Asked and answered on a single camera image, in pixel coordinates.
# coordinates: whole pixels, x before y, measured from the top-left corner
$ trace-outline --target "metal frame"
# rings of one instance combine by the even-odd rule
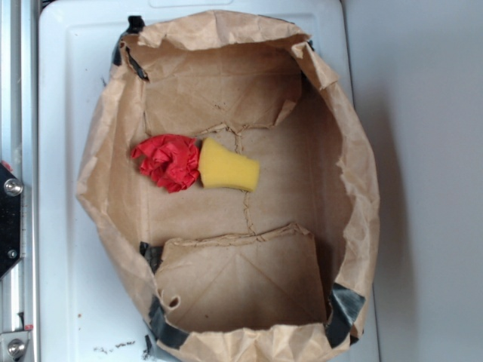
[[[28,353],[21,360],[26,362],[39,360],[37,29],[41,5],[40,0],[0,3],[0,159],[12,166],[13,174],[24,184],[22,260],[0,283],[0,340],[14,334],[25,336]],[[0,355],[9,360],[6,354]]]

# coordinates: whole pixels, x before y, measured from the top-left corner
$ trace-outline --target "paper bag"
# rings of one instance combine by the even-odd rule
[[[158,345],[184,361],[345,351],[363,332],[379,191],[337,75],[283,20],[208,11],[130,22],[77,194]],[[157,188],[129,155],[163,133],[258,160],[256,191]]]

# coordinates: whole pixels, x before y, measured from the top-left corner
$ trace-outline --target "red tissue paper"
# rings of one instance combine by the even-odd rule
[[[145,155],[140,172],[150,176],[158,187],[178,192],[189,188],[199,177],[199,149],[195,141],[177,134],[162,134],[141,142],[131,157]]]

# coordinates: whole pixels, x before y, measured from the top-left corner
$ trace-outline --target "bolt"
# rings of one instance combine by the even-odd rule
[[[23,185],[18,179],[8,179],[3,185],[3,189],[8,196],[18,196],[23,191]]]
[[[25,354],[25,343],[20,339],[14,339],[8,343],[7,351],[12,358],[22,357]]]
[[[15,258],[17,257],[17,255],[18,255],[18,253],[17,253],[17,251],[16,251],[16,250],[14,250],[14,249],[12,249],[12,250],[10,250],[10,251],[8,252],[8,257],[9,257],[10,259],[15,259]]]

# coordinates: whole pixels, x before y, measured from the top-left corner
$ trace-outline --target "sponge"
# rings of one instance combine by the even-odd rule
[[[229,151],[211,138],[205,138],[198,171],[206,189],[229,187],[252,192],[257,188],[260,164]]]

